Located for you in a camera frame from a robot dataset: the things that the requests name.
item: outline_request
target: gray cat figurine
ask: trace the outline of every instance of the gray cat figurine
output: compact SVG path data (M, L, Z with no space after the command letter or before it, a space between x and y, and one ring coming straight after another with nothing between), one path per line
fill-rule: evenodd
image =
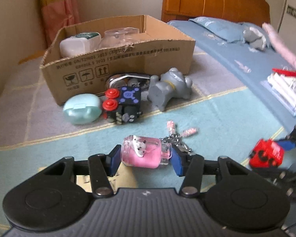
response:
M171 68L168 72L158 76L150 77L148 89L148 100L157 106L160 111L164 111L171 98L189 99L191 96L192 80L176 68Z

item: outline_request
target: gray figurine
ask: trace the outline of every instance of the gray figurine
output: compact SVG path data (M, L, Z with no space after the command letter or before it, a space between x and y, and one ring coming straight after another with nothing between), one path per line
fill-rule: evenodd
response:
M176 68L171 68L168 72L159 77L154 75L150 77L148 89L148 99L160 111L164 111L168 101L171 98L189 99L191 96L192 80Z
M243 38L252 48L264 51L266 47L265 36L254 27L245 27L243 31Z

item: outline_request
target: blue pillow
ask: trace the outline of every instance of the blue pillow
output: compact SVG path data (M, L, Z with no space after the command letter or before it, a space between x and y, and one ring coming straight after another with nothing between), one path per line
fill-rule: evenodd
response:
M249 23L249 22L241 22L239 23L240 25L243 26L243 28L246 26L246 27L254 27L256 28L257 30L259 30L266 38L266 46L269 48L271 46L271 41L269 39L269 36L267 35L267 33L263 30L263 28L253 24L253 23Z
M240 24L210 17L198 17L195 19L189 19L189 21L193 21L206 28L227 42L238 42L243 40L244 27Z

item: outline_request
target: pink curtain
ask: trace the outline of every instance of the pink curtain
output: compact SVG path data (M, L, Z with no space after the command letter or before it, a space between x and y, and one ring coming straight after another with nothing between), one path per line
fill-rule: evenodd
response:
M58 30L79 23L76 0L40 0L47 44L50 45Z

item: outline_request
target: plastic packaging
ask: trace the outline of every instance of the plastic packaging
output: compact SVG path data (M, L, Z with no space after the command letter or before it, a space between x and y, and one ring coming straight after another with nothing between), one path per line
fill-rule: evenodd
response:
M127 166L157 168L167 165L172 155L172 145L157 138L130 135L124 138L121 160Z
M99 48L101 35L97 32L84 32L66 38L60 42L60 54L63 58L71 58Z
M134 34L139 34L138 28L125 27L107 30L104 32L100 47L109 48L134 43L137 41Z

